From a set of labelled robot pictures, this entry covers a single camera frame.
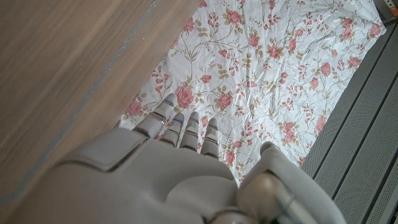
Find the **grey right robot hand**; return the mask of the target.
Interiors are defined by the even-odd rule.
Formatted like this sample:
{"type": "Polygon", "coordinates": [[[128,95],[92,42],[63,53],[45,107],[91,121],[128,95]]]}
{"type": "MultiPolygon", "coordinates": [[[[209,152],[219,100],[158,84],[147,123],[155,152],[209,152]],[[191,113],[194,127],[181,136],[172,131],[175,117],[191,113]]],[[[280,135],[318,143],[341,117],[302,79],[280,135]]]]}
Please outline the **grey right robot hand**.
{"type": "Polygon", "coordinates": [[[198,147],[198,114],[170,94],[134,129],[113,129],[60,159],[9,223],[344,223],[326,192],[273,143],[241,183],[218,159],[216,119],[198,147]]]}

